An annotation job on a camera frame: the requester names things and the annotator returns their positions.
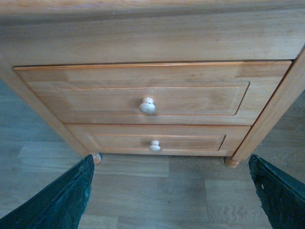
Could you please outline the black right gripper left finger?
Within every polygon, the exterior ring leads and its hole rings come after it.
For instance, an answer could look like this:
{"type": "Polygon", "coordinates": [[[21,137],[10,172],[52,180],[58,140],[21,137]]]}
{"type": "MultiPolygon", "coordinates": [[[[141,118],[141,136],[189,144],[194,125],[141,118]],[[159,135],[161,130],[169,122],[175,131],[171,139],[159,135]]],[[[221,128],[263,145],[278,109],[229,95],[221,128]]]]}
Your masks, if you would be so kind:
{"type": "Polygon", "coordinates": [[[76,229],[91,195],[94,162],[86,156],[0,220],[2,229],[76,229]]]}

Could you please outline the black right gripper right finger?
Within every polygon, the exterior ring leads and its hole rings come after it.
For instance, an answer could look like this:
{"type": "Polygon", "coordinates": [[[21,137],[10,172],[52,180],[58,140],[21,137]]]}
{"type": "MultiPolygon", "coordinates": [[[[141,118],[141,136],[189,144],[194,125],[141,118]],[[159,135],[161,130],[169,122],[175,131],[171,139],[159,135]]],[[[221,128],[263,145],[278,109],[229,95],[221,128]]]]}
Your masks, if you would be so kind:
{"type": "Polygon", "coordinates": [[[305,227],[305,185],[257,155],[249,159],[250,175],[262,208],[274,229],[305,227]]]}

